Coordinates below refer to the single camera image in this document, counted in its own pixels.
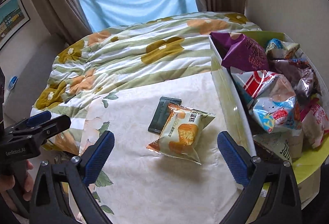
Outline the person's left hand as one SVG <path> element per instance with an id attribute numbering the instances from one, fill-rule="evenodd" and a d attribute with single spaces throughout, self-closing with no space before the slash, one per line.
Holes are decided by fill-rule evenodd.
<path id="1" fill-rule="evenodd" d="M 30 199 L 34 187 L 34 179 L 29 173 L 34 167 L 29 160 L 22 160 L 12 164 L 1 164 L 1 175 L 13 180 L 13 187 L 5 191 L 15 208 L 22 215 L 30 213 Z"/>

